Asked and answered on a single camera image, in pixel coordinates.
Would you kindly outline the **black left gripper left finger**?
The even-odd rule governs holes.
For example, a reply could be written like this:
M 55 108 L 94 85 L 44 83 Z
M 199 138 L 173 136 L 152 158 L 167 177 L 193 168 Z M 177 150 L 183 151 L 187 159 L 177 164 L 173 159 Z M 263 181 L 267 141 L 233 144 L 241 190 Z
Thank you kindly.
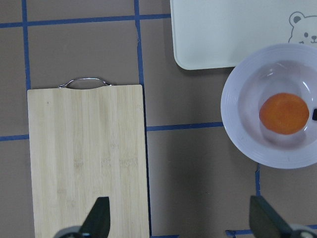
M 109 197 L 98 197 L 79 229 L 81 238 L 107 238 L 110 231 Z

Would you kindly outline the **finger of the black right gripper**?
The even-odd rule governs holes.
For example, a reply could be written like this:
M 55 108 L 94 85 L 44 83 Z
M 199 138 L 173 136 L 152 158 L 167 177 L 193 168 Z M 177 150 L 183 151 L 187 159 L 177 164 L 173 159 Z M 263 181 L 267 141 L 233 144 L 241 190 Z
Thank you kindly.
M 313 110 L 312 120 L 317 121 L 317 108 L 314 108 L 314 110 Z

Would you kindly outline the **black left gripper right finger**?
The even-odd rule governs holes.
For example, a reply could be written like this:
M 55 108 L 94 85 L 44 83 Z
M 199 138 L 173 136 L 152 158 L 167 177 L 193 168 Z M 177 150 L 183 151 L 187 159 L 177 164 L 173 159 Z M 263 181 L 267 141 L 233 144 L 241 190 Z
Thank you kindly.
M 256 238 L 289 238 L 293 233 L 293 229 L 262 196 L 250 197 L 249 226 Z

